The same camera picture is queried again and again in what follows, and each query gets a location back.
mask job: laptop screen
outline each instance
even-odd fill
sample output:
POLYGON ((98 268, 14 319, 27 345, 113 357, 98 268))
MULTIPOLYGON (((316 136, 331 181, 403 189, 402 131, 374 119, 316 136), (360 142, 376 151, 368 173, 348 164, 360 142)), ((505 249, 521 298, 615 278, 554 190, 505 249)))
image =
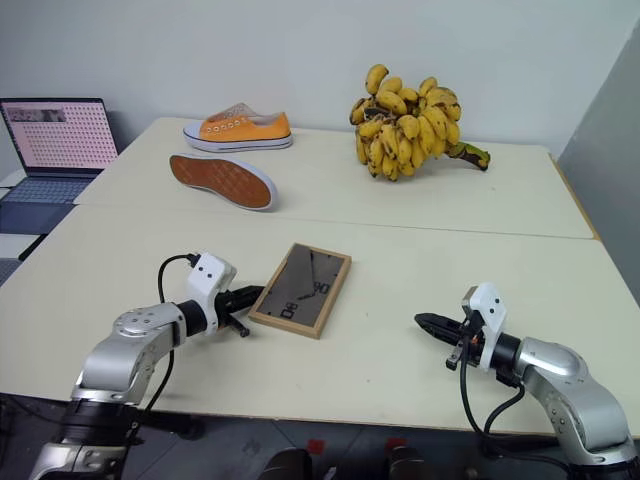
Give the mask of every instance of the laptop screen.
POLYGON ((97 173, 118 156, 100 99, 3 99, 0 108, 27 173, 97 173))

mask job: banana stem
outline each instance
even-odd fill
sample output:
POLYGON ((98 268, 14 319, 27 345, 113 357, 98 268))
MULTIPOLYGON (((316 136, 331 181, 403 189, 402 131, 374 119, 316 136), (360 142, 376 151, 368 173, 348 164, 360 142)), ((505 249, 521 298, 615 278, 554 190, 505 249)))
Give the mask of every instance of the banana stem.
POLYGON ((474 147, 470 143, 458 142, 456 145, 449 145, 445 152, 450 158, 460 158, 465 160, 483 172, 489 168, 489 162, 491 161, 491 155, 489 152, 480 150, 478 147, 474 147))

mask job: white table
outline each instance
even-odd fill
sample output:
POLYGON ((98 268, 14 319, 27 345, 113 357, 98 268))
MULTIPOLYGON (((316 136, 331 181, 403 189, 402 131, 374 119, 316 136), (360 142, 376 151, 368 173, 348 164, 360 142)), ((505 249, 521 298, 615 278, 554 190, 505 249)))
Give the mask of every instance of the white table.
MULTIPOLYGON (((413 316, 461 319, 467 288, 493 281, 508 332, 575 348, 640 434, 640 311, 600 242, 197 210, 79 206, 65 218, 0 288, 0 391, 67 399, 114 319, 157 302, 164 258, 220 255, 238 268, 235 288, 266 282, 296 241, 353 257, 322 338, 242 318, 248 338, 190 339, 177 350, 159 409, 467 429, 458 376, 444 366, 451 347, 413 316)), ((186 264, 167 269, 168 299, 185 299, 187 274, 186 264)), ((475 369, 469 380, 478 418, 513 394, 475 369)), ((531 398, 496 427, 550 431, 531 398)))
MULTIPOLYGON (((239 210, 173 178, 169 156, 197 152, 182 137, 189 121, 156 120, 76 202, 265 215, 239 210)), ((347 132, 296 129, 288 149, 228 156, 273 179, 281 204, 269 215, 278 218, 593 238, 547 149, 477 145, 492 154, 487 172, 443 157, 401 184, 372 179, 356 159, 353 133, 347 132)))

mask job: orange sneaker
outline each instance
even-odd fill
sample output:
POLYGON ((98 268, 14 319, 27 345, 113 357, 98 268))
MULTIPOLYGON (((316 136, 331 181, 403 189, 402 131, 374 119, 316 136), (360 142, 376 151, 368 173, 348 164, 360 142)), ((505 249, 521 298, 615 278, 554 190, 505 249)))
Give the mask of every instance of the orange sneaker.
POLYGON ((248 163, 181 153, 171 155, 169 165, 180 183, 218 194, 239 207, 268 210, 276 204, 276 186, 248 163))
POLYGON ((284 112, 259 115, 244 103, 191 123, 182 133, 189 145, 208 152, 268 150, 293 143, 284 112))

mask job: red object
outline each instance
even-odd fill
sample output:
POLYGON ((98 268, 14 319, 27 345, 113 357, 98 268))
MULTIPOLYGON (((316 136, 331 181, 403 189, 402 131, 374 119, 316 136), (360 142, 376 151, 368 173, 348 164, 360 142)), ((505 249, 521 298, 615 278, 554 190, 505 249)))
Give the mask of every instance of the red object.
POLYGON ((311 455, 321 455, 324 452, 324 440, 309 439, 307 442, 307 452, 311 455))
POLYGON ((396 447, 404 447, 407 444, 407 440, 398 437, 387 438, 387 443, 384 445, 385 452, 390 452, 396 447))

